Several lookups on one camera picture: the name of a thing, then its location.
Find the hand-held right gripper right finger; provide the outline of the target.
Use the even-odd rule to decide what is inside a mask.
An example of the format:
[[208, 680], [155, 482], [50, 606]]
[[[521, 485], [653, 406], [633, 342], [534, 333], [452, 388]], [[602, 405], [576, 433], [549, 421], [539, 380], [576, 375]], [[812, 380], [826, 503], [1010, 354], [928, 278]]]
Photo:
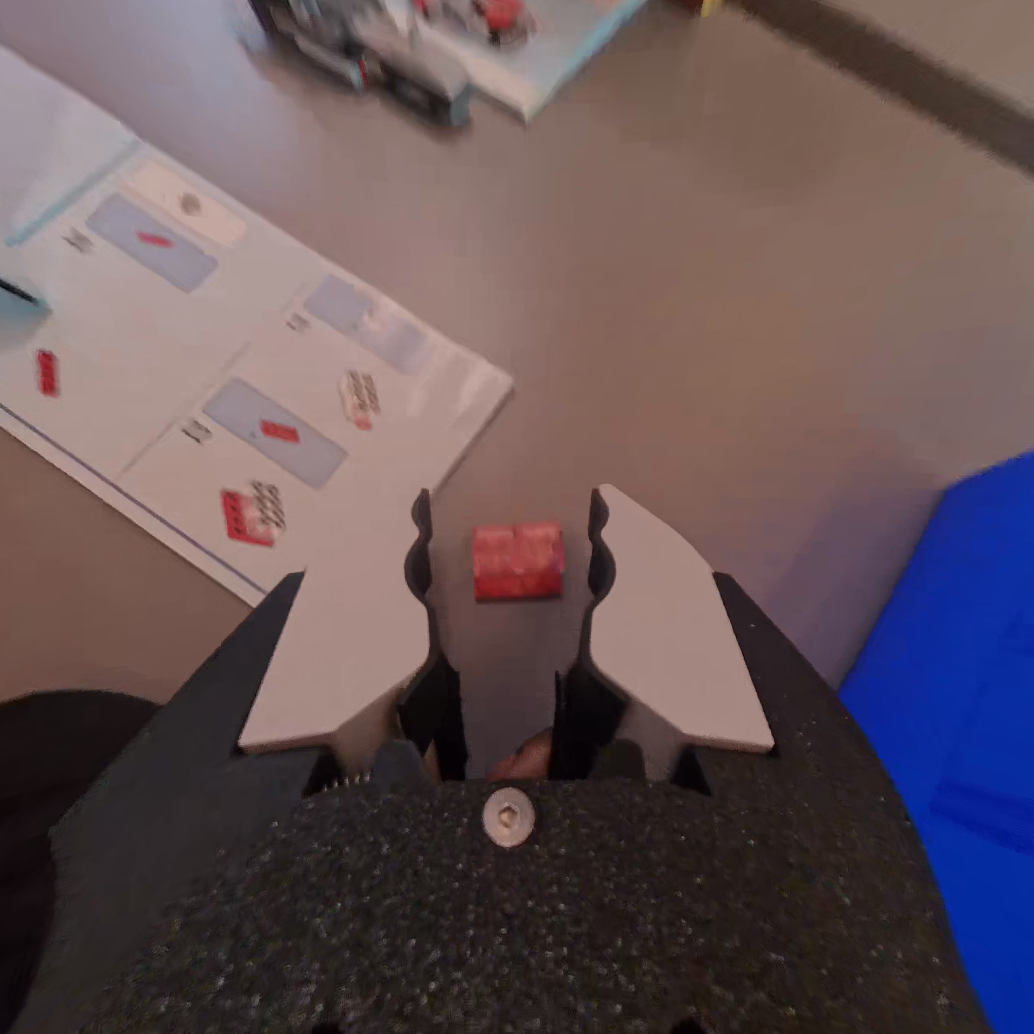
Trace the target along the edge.
[[555, 685], [553, 779], [590, 777], [615, 743], [662, 783], [704, 783], [703, 749], [776, 756], [711, 565], [611, 484], [591, 492], [588, 538], [588, 605]]

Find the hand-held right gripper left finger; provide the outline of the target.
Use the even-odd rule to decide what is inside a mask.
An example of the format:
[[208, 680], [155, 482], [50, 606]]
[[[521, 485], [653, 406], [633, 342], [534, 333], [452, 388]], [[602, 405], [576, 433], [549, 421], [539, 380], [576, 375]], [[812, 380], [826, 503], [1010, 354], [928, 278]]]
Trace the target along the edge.
[[430, 600], [431, 493], [403, 489], [345, 526], [343, 550], [303, 573], [239, 736], [248, 754], [333, 752], [349, 774], [382, 743], [432, 754], [442, 780], [467, 774], [459, 673]]

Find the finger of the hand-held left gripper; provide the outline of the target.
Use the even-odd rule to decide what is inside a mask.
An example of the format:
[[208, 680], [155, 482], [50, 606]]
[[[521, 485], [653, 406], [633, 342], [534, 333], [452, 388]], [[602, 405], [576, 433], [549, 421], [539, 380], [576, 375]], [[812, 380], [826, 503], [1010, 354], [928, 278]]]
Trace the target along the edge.
[[51, 306], [37, 291], [1, 278], [1, 344], [25, 343], [51, 313]]

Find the instruction booklet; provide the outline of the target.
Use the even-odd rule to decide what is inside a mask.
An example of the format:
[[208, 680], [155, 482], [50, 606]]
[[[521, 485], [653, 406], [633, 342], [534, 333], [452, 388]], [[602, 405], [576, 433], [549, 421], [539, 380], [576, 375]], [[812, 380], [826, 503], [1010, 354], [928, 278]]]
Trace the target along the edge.
[[527, 123], [644, 5], [443, 2], [423, 28], [460, 61], [481, 94]]
[[248, 604], [437, 489], [504, 370], [2, 49], [2, 428]]

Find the wide red toy plate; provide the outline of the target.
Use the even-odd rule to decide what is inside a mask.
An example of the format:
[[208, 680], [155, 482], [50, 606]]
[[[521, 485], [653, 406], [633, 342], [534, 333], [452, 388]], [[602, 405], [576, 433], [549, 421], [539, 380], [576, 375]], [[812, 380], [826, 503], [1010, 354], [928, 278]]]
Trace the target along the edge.
[[553, 569], [476, 573], [474, 598], [480, 603], [555, 599], [562, 595], [562, 571]]

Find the blue plastic bin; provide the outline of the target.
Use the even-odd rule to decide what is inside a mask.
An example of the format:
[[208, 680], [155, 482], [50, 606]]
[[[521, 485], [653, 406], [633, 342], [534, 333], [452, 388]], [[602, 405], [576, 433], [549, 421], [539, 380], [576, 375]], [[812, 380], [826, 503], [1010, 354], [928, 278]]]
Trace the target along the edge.
[[840, 695], [924, 842], [989, 1025], [1032, 1032], [1032, 452], [943, 494]]

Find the toy brick truck model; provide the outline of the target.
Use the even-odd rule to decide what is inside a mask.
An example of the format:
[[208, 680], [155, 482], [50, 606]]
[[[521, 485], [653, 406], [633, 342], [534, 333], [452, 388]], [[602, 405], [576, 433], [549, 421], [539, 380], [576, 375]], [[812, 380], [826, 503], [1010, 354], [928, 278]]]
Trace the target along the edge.
[[382, 2], [250, 1], [268, 36], [359, 93], [379, 92], [421, 122], [459, 130], [472, 123], [472, 80], [418, 29], [402, 30]]

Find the closed instruction booklet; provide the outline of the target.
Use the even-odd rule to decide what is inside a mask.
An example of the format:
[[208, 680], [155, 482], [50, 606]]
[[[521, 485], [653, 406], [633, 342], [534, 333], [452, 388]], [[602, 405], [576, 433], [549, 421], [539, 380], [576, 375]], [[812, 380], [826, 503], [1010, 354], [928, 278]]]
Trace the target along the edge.
[[423, 28], [460, 61], [481, 94], [527, 123], [644, 5], [443, 2]]

